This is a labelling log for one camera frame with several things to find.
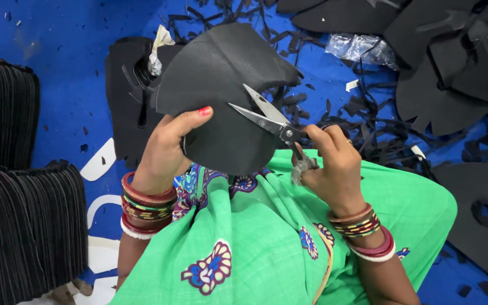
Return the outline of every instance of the stack of bangles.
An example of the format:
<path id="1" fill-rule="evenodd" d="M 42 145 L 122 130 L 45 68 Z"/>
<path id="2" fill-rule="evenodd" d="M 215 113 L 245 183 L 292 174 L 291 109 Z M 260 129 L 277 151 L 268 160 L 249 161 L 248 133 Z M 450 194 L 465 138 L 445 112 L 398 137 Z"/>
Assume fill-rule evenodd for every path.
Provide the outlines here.
<path id="1" fill-rule="evenodd" d="M 386 262 L 395 255 L 395 240 L 389 230 L 381 225 L 378 216 L 369 203 L 367 203 L 366 209 L 357 215 L 336 218 L 333 212 L 329 212 L 327 217 L 336 232 L 346 240 L 351 251 L 363 260 L 378 263 Z M 378 230 L 381 230 L 385 235 L 385 241 L 375 249 L 364 249 L 352 242 L 352 239 L 356 237 L 367 236 Z"/>
<path id="2" fill-rule="evenodd" d="M 177 198 L 176 189 L 173 186 L 162 194 L 146 196 L 129 184 L 129 178 L 134 174 L 135 172 L 132 171 L 121 179 L 123 189 L 121 208 L 124 210 L 121 215 L 121 229 L 134 238 L 152 239 L 173 219 L 173 209 Z"/>

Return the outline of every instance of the scissors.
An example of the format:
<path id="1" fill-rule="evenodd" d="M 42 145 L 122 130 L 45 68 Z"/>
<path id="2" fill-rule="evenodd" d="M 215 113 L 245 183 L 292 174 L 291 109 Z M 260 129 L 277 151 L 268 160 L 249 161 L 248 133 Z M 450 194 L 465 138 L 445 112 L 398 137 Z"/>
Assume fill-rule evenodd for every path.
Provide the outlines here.
<path id="1" fill-rule="evenodd" d="M 295 153 L 298 161 L 304 161 L 308 164 L 308 169 L 319 168 L 315 159 L 310 159 L 305 154 L 301 153 L 295 142 L 302 138 L 309 139 L 310 137 L 305 131 L 301 131 L 291 125 L 289 120 L 280 112 L 276 107 L 269 103 L 261 94 L 257 93 L 254 89 L 250 88 L 246 84 L 243 84 L 248 94 L 252 97 L 252 100 L 257 104 L 261 111 L 266 115 L 256 114 L 253 111 L 239 107 L 237 105 L 231 105 L 236 111 L 248 118 L 250 121 L 259 125 L 261 128 L 270 132 L 271 134 L 279 137 L 284 141 L 287 146 Z"/>

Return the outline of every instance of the red nail polish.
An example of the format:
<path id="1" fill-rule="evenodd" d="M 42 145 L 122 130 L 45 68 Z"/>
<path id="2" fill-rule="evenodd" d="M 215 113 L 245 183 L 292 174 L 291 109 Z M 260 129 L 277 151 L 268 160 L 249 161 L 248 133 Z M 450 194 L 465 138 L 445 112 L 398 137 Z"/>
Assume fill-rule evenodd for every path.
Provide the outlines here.
<path id="1" fill-rule="evenodd" d="M 208 114 L 210 114 L 212 112 L 212 107 L 206 106 L 205 108 L 201 108 L 197 111 L 199 112 L 200 115 L 207 116 Z"/>

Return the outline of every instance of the scissors blade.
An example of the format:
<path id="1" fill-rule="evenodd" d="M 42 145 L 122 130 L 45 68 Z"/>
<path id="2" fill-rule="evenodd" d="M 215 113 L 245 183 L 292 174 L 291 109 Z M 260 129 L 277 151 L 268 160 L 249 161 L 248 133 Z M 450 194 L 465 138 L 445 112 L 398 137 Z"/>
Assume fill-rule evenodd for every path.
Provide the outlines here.
<path id="1" fill-rule="evenodd" d="M 274 105 L 269 103 L 265 98 L 257 93 L 254 89 L 250 88 L 246 84 L 244 88 L 248 91 L 248 94 L 252 97 L 252 100 L 257 104 L 257 106 L 261 109 L 261 111 L 267 116 L 267 118 L 277 121 L 279 123 L 289 123 L 289 120 L 283 115 Z"/>
<path id="2" fill-rule="evenodd" d="M 280 136 L 281 134 L 281 128 L 283 127 L 282 123 L 279 123 L 277 121 L 273 121 L 267 117 L 262 116 L 261 114 L 256 114 L 252 111 L 249 111 L 248 109 L 244 109 L 240 106 L 233 105 L 231 103 L 228 103 L 233 107 L 236 111 L 240 112 L 243 116 L 248 118 L 248 120 L 254 122 L 255 124 L 259 125 L 261 128 L 265 129 L 266 131 L 270 132 L 271 134 L 275 136 Z"/>

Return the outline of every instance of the white bangle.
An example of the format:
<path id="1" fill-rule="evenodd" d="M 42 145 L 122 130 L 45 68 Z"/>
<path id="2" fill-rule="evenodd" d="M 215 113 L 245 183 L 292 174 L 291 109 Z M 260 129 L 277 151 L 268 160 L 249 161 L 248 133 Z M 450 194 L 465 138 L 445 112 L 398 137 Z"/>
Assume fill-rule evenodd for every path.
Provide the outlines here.
<path id="1" fill-rule="evenodd" d="M 138 238 L 138 239 L 152 239 L 154 235 L 156 235 L 155 233 L 152 233 L 152 234 L 144 234 L 144 233 L 137 233 L 137 232 L 133 232 L 131 230 L 129 230 L 125 225 L 124 225 L 124 221 L 120 218 L 120 225 L 121 225 L 121 229 L 124 231 L 125 234 L 133 237 L 133 238 Z"/>
<path id="2" fill-rule="evenodd" d="M 353 247 L 351 247 L 351 245 L 348 245 L 349 246 L 349 249 L 351 249 L 351 252 L 355 253 L 356 256 L 362 258 L 363 260 L 368 260 L 369 262 L 375 262 L 375 263 L 381 263 L 381 262 L 386 262 L 387 260 L 390 260 L 393 256 L 395 256 L 395 252 L 397 249 L 396 245 L 395 245 L 395 241 L 393 240 L 393 248 L 391 249 L 391 251 L 387 254 L 385 254 L 384 256 L 380 256 L 380 257 L 370 257 L 370 256 L 366 256 L 366 255 L 363 255 L 361 253 L 358 253 L 355 249 L 353 249 Z"/>

